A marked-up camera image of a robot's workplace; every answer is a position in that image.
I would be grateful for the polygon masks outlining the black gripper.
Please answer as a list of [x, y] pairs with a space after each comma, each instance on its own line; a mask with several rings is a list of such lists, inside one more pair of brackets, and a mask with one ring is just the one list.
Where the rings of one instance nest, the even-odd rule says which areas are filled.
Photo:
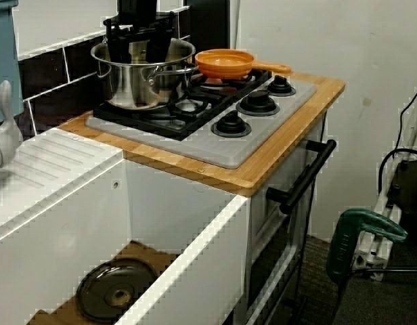
[[118, 14], [103, 21], [112, 62], [129, 64], [129, 43], [149, 41], [149, 61], [164, 62], [175, 31], [174, 12], [157, 12], [137, 18]]

